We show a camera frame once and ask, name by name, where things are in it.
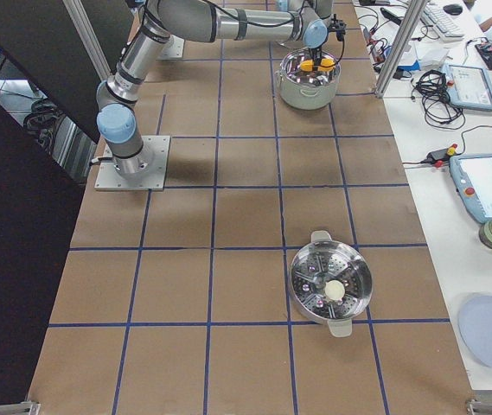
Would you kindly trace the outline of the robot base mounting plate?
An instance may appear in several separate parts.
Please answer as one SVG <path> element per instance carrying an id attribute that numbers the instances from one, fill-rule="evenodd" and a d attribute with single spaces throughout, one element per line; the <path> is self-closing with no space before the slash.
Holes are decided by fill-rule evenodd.
<path id="1" fill-rule="evenodd" d="M 105 145 L 94 188 L 98 191 L 163 191 L 171 136 L 144 135 L 141 152 L 131 158 L 112 154 Z"/>

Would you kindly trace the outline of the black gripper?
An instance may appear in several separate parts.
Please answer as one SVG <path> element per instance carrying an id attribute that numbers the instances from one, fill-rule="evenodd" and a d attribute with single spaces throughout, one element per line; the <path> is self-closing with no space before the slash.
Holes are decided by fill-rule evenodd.
<path id="1" fill-rule="evenodd" d="M 337 40 L 344 40 L 346 35 L 347 24 L 333 14 L 329 21 L 328 32 L 335 35 Z"/>
<path id="2" fill-rule="evenodd" d="M 309 48 L 310 58 L 313 61 L 320 61 L 323 58 L 323 51 L 321 47 Z"/>

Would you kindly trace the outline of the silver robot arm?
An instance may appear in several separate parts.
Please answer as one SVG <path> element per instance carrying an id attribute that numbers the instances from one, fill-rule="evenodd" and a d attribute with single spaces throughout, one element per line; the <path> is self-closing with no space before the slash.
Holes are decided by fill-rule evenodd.
<path id="1" fill-rule="evenodd" d="M 211 1 L 148 1 L 137 33 L 113 74 L 96 92 L 97 126 L 119 176 L 133 179 L 150 170 L 155 156 L 142 138 L 134 112 L 138 90 L 169 39 L 212 43 L 217 39 L 301 41 L 319 48 L 327 40 L 330 1 L 281 1 L 278 10 L 223 8 Z"/>
<path id="2" fill-rule="evenodd" d="M 295 11 L 304 16 L 306 10 L 311 8 L 327 27 L 328 33 L 335 34 L 339 42 L 345 41 L 347 24 L 340 19 L 333 10 L 331 1 L 276 1 L 278 11 Z"/>

